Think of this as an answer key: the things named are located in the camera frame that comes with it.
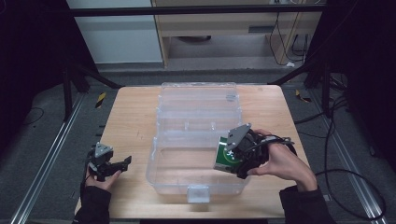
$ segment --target white cabinet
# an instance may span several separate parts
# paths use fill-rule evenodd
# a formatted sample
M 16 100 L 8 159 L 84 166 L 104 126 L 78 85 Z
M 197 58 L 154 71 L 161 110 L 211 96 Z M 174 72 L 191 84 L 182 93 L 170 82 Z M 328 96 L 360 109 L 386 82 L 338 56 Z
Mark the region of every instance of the white cabinet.
M 151 7 L 149 0 L 67 0 L 70 8 Z M 161 63 L 153 16 L 76 17 L 97 64 Z

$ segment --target plastic container latch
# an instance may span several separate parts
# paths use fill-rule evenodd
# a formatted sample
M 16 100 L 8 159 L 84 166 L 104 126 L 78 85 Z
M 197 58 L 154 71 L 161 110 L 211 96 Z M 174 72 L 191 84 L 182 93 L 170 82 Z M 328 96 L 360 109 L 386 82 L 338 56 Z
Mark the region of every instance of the plastic container latch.
M 188 203 L 209 203 L 209 187 L 204 185 L 193 185 L 187 187 Z

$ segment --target person's left hand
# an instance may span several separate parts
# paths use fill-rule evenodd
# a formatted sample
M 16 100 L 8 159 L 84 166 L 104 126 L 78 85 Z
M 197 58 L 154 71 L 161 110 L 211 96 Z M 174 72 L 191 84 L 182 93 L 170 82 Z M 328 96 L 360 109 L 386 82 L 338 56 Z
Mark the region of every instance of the person's left hand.
M 96 179 L 95 179 L 95 176 L 92 176 L 91 174 L 90 174 L 90 171 L 87 169 L 87 180 L 85 181 L 85 186 L 86 187 L 88 187 L 88 186 L 94 186 L 94 187 L 97 187 L 97 188 L 99 188 L 99 189 L 104 189 L 104 190 L 107 190 L 107 191 L 110 191 L 110 189 L 111 189 L 111 186 L 114 184 L 114 182 L 116 182 L 116 180 L 117 180 L 117 178 L 119 178 L 119 176 L 120 176 L 120 174 L 121 174 L 121 171 L 117 171 L 114 175 L 112 175 L 109 179 L 107 179 L 106 181 L 104 181 L 104 182 L 101 182 L 101 181 L 97 181 Z

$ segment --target cable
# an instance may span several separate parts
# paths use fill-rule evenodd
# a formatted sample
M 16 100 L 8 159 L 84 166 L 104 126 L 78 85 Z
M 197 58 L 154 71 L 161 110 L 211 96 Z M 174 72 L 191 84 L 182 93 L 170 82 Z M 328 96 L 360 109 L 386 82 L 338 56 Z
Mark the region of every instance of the cable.
M 332 82 L 331 85 L 336 88 L 339 91 L 346 91 L 347 90 L 347 86 L 344 84 L 344 80 L 343 81 L 339 81 L 338 79 L 336 79 L 333 76 L 330 76 L 330 81 Z
M 305 135 L 308 135 L 308 136 L 311 136 L 311 137 L 316 137 L 316 138 L 326 138 L 326 136 L 317 136 L 317 135 L 313 135 L 313 134 L 310 134 L 310 133 L 303 133 L 303 132 L 300 132 L 300 131 L 298 131 L 297 133 L 305 134 Z
M 379 192 L 378 188 L 373 183 L 371 183 L 367 178 L 365 178 L 364 176 L 356 174 L 356 173 L 354 173 L 352 171 L 348 171 L 348 170 L 345 170 L 345 169 L 328 169 L 327 168 L 327 163 L 328 163 L 327 157 L 328 157 L 328 150 L 329 150 L 328 149 L 328 145 L 329 145 L 329 139 L 330 139 L 330 135 L 331 135 L 332 129 L 335 129 L 334 112 L 335 112 L 336 104 L 338 104 L 338 103 L 336 103 L 337 100 L 334 101 L 333 106 L 332 106 L 331 117 L 330 117 L 331 123 L 330 123 L 330 126 L 329 126 L 329 131 L 327 132 L 327 135 L 326 135 L 326 141 L 325 141 L 325 146 L 324 146 L 324 171 L 317 173 L 317 175 L 323 175 L 323 174 L 325 175 L 326 187 L 327 187 L 327 189 L 329 191 L 329 194 L 332 196 L 332 199 L 342 209 L 344 209 L 346 212 L 348 212 L 350 215 L 352 215 L 354 217 L 358 217 L 358 218 L 363 219 L 363 220 L 367 220 L 367 221 L 378 220 L 378 219 L 382 218 L 386 214 L 386 211 L 387 211 L 386 201 L 385 201 L 384 197 L 382 196 L 382 194 Z M 332 192 L 332 188 L 331 188 L 331 185 L 329 183 L 329 177 L 328 177 L 328 173 L 331 173 L 331 172 L 343 172 L 343 173 L 353 174 L 353 175 L 356 175 L 356 176 L 362 178 L 364 181 L 366 181 L 366 183 L 368 185 L 370 185 L 372 187 L 372 189 L 375 190 L 375 192 L 378 194 L 379 198 L 381 199 L 382 204 L 383 204 L 382 213 L 379 216 L 377 216 L 377 217 L 365 217 L 365 216 L 359 215 L 359 214 L 357 214 L 355 212 L 352 212 L 350 209 L 347 209 L 345 206 L 343 206 L 336 199 L 336 197 L 334 196 L 334 194 Z
M 82 174 L 82 180 L 81 180 L 81 183 L 79 184 L 79 198 L 81 200 L 84 195 L 85 183 L 86 183 L 87 179 L 91 176 L 91 175 L 87 176 L 87 170 L 88 170 L 88 164 L 90 163 L 91 157 L 94 152 L 95 152 L 94 148 L 91 149 L 90 151 L 88 151 L 87 157 L 84 160 L 84 173 Z
M 328 170 L 325 170 L 325 171 L 318 172 L 318 173 L 316 173 L 315 175 L 316 175 L 316 176 L 318 176 L 318 175 L 326 175 L 326 174 L 328 174 L 328 173 L 348 173 L 348 174 L 355 175 L 355 176 L 357 176 L 357 177 L 363 179 L 363 180 L 364 180 L 368 185 L 370 185 L 370 187 L 375 191 L 375 193 L 379 196 L 379 198 L 380 198 L 380 200 L 381 200 L 381 203 L 383 204 L 383 208 L 382 208 L 383 211 L 382 211 L 382 213 L 381 213 L 378 217 L 364 217 L 364 216 L 355 214 L 354 212 L 352 212 L 352 211 L 350 211 L 349 209 L 347 209 L 347 208 L 346 208 L 345 206 L 343 206 L 340 202 L 338 202 L 338 200 L 337 200 L 337 199 L 334 197 L 334 195 L 332 195 L 332 193 L 331 193 L 332 199 L 333 199 L 342 209 L 344 209 L 345 211 L 347 211 L 347 212 L 348 212 L 349 214 L 351 214 L 352 216 L 355 216 L 355 217 L 358 217 L 358 218 L 361 218 L 361 219 L 364 219 L 364 220 L 367 220 L 367 221 L 374 221 L 374 220 L 378 220 L 378 219 L 384 217 L 384 215 L 385 215 L 386 212 L 387 212 L 387 207 L 386 207 L 387 202 L 386 202 L 385 198 L 382 196 L 382 194 L 381 194 L 381 192 L 379 191 L 379 189 L 373 184 L 373 182 L 369 181 L 369 180 L 368 180 L 366 177 L 364 177 L 363 175 L 359 175 L 358 173 L 355 173 L 355 172 L 349 171 L 349 170 L 345 170 L 345 169 L 328 169 Z
M 42 108 L 40 108 L 40 107 L 32 107 L 31 110 L 33 110 L 33 109 L 38 109 L 38 110 L 40 110 L 40 111 L 41 111 L 41 115 L 38 117 L 38 119 L 35 119 L 35 120 L 33 120 L 33 121 L 30 121 L 30 122 L 23 123 L 22 125 L 30 125 L 30 124 L 33 124 L 33 123 L 38 122 L 41 118 L 43 118 L 43 116 L 44 116 L 44 109 L 42 109 Z
M 333 110 L 336 110 L 336 109 L 341 108 L 342 106 L 344 106 L 344 105 L 341 105 L 341 103 L 343 103 L 343 102 L 345 102 L 345 101 L 346 101 L 346 100 L 343 100 L 343 101 L 338 102 L 337 104 L 335 104 Z M 313 115 L 313 116 L 310 116 L 310 117 L 308 117 L 308 118 L 300 119 L 300 120 L 294 121 L 294 124 L 306 123 L 306 122 L 308 122 L 308 121 L 310 121 L 310 120 L 312 120 L 312 119 L 318 118 L 318 117 L 320 117 L 321 115 L 324 115 L 324 114 L 325 114 L 325 112 L 320 112 L 320 113 L 318 113 L 318 114 L 316 114 L 316 115 Z
M 249 147 L 248 149 L 245 150 L 245 152 L 249 152 L 249 151 L 255 149 L 256 147 L 260 147 L 260 146 L 262 146 L 262 145 L 270 144 L 270 143 L 273 143 L 273 142 L 279 142 L 279 140 L 282 139 L 281 137 L 276 136 L 276 135 L 274 135 L 274 134 L 270 134 L 270 135 L 266 135 L 266 136 L 273 136 L 273 137 L 275 137 L 276 139 L 268 140 L 268 141 L 264 141 L 264 142 L 260 142 L 259 144 L 254 145 L 253 147 Z
M 283 52 L 284 52 L 285 56 L 290 60 L 291 63 L 301 62 L 303 59 L 301 59 L 301 60 L 294 60 L 294 59 L 290 58 L 289 55 L 288 55 L 288 53 L 286 52 L 285 42 L 283 41 L 283 37 L 282 37 L 282 34 L 280 33 L 280 29 L 279 29 L 279 14 L 280 14 L 279 12 L 276 13 L 276 22 L 275 22 L 275 25 L 274 25 L 274 29 L 273 29 L 273 31 L 272 31 L 271 34 L 270 34 L 270 49 L 271 49 L 271 51 L 272 51 L 272 53 L 273 53 L 273 55 L 274 55 L 275 61 L 276 61 L 276 63 L 277 63 L 278 65 L 286 65 L 286 64 L 283 64 L 283 63 L 280 63 L 280 62 L 277 61 L 276 56 L 275 56 L 275 53 L 274 53 L 274 49 L 272 48 L 272 35 L 273 35 L 274 30 L 275 30 L 275 28 L 276 28 L 277 31 L 278 31 L 278 33 L 279 33 L 280 42 L 282 43 Z
M 296 35 L 296 36 L 294 37 L 293 44 L 291 45 L 291 52 L 292 52 L 295 56 L 303 57 L 303 56 L 304 56 L 304 53 L 305 53 L 306 39 L 305 39 L 305 43 L 304 43 L 304 48 L 303 48 L 303 49 L 294 49 L 295 43 L 296 43 L 296 41 L 297 41 L 297 39 L 298 39 L 298 36 L 299 36 L 299 35 Z
M 303 63 L 305 63 L 305 57 L 307 53 L 308 53 L 308 35 L 305 35 Z
M 311 59 L 311 58 L 313 58 L 313 57 L 316 57 L 315 54 L 317 54 L 317 53 L 319 52 L 319 50 L 322 49 L 322 48 L 327 44 L 327 42 L 329 42 L 329 40 L 331 39 L 331 37 L 332 37 L 336 32 L 338 32 L 338 30 L 341 28 L 341 26 L 344 24 L 344 22 L 345 22 L 345 21 L 347 20 L 347 18 L 350 16 L 350 14 L 352 14 L 353 9 L 355 9 L 355 7 L 356 7 L 356 5 L 358 4 L 358 2 L 359 2 L 359 0 L 355 0 L 354 5 L 353 5 L 353 6 L 351 7 L 351 9 L 348 11 L 348 13 L 345 15 L 345 17 L 341 20 L 341 22 L 338 23 L 338 25 L 332 30 L 332 32 L 331 32 L 329 35 L 326 35 L 327 38 L 324 39 L 324 40 L 322 41 L 322 44 L 321 44 L 319 47 L 317 47 L 317 48 L 315 49 L 314 52 L 312 52 L 312 53 L 310 54 L 310 57 L 308 57 L 307 60 L 309 60 L 309 59 Z

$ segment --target floor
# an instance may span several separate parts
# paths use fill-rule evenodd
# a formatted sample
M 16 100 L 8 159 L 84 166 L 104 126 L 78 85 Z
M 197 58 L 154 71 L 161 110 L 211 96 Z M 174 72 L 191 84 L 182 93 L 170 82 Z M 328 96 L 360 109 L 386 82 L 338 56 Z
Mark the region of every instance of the floor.
M 136 69 L 118 73 L 106 71 L 103 75 L 127 86 L 160 85 L 166 81 L 233 81 L 265 84 L 293 70 L 293 67 L 280 66 L 275 62 L 263 35 L 212 36 L 208 41 L 199 38 L 193 40 L 175 38 L 172 44 L 170 62 L 166 68 Z M 295 49 L 299 49 L 303 44 L 302 41 L 296 41 Z M 301 83 L 303 80 L 304 75 L 301 75 L 282 87 L 294 120 L 307 118 L 320 111 L 316 103 L 320 97 L 320 87 L 306 90 Z M 78 200 L 83 158 L 91 148 L 91 144 L 100 140 L 103 126 L 117 95 L 117 90 L 111 90 L 102 83 L 90 78 L 89 82 L 91 89 L 88 94 L 81 95 L 73 90 L 74 101 L 81 100 L 79 113 L 67 131 L 67 137 L 60 143 L 60 150 L 52 155 L 55 159 L 49 164 L 45 181 L 41 186 L 35 186 L 38 187 L 38 193 L 31 198 L 33 201 L 31 207 L 27 207 L 29 210 L 27 223 L 69 223 L 73 218 Z M 304 98 L 310 98 L 312 103 L 296 97 L 297 89 Z M 99 94 L 104 91 L 106 92 L 104 103 L 101 108 L 95 108 Z M 331 97 L 336 99 L 341 94 L 339 91 L 332 91 Z M 16 214 L 35 181 L 37 171 L 40 170 L 43 161 L 46 161 L 57 134 L 62 129 L 63 118 L 62 86 L 56 86 L 37 95 L 34 108 L 26 118 L 26 125 L 12 140 L 10 146 L 12 153 L 2 158 L 0 162 L 2 201 L 0 223 L 9 223 Z M 329 143 L 329 167 L 346 167 L 345 156 L 350 157 L 360 173 L 368 177 L 381 191 L 386 199 L 388 212 L 386 218 L 377 222 L 363 221 L 345 212 L 334 199 L 330 199 L 328 206 L 332 216 L 338 223 L 396 223 L 394 195 L 396 175 L 385 160 L 370 155 L 364 134 L 347 107 L 338 109 L 334 120 L 336 133 Z M 315 172 L 323 170 L 325 146 L 323 136 L 327 132 L 328 122 L 327 119 L 319 117 L 296 125 L 311 168 Z M 364 184 L 354 180 L 353 176 L 345 174 L 331 174 L 330 180 L 336 198 L 349 209 L 365 216 L 367 208 L 362 202 L 366 198 L 362 198 L 359 192 L 356 193 L 359 190 L 365 191 L 360 187 Z M 329 191 L 322 176 L 318 178 L 318 182 L 323 193 L 328 196 Z M 376 194 L 373 195 L 375 201 L 380 202 Z M 114 223 L 116 221 L 138 222 L 138 220 L 114 220 Z M 270 223 L 283 223 L 283 220 L 270 220 Z

